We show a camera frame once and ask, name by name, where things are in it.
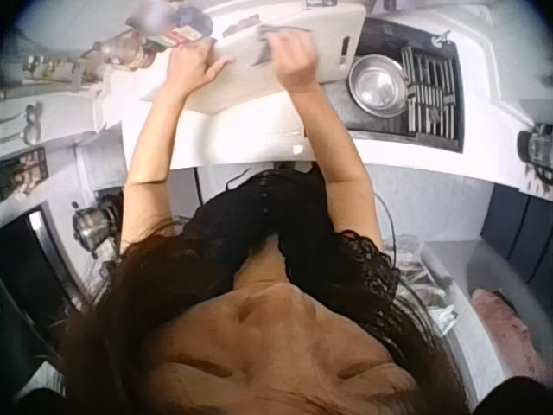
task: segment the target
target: woman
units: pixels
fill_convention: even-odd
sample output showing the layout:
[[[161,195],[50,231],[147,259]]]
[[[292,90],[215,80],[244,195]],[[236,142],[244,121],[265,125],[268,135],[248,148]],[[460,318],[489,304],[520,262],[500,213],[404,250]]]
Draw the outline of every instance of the woman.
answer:
[[[371,180],[316,82],[311,38],[269,42],[319,169],[264,172],[173,222],[177,120],[229,62],[208,64],[209,41],[174,50],[130,164],[116,275],[67,327],[70,403],[102,415],[466,414],[426,317],[394,299]]]

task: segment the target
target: woman's right hand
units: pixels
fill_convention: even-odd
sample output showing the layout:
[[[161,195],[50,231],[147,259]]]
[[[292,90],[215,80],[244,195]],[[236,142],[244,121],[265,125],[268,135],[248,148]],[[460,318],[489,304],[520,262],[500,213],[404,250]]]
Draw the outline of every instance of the woman's right hand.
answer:
[[[317,49],[311,35],[286,29],[268,35],[275,74],[289,93],[303,93],[317,85]]]

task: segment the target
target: lace trim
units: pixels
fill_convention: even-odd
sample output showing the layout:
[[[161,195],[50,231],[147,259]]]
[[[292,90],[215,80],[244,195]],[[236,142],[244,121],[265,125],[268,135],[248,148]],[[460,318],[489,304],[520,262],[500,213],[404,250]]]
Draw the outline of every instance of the lace trim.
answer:
[[[392,266],[389,255],[382,253],[370,238],[347,230],[339,233],[342,241],[361,265],[365,286],[374,294],[391,303],[396,295],[401,273]]]

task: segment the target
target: nose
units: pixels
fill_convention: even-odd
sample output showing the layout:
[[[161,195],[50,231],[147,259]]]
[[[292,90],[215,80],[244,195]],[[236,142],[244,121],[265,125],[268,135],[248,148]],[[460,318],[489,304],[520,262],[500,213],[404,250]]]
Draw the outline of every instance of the nose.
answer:
[[[301,387],[316,374],[315,304],[297,287],[273,284],[242,304],[242,324],[257,335],[251,340],[251,364],[259,385]]]
[[[265,327],[274,321],[296,323],[315,319],[315,305],[293,284],[271,284],[248,296],[239,308],[238,319]]]

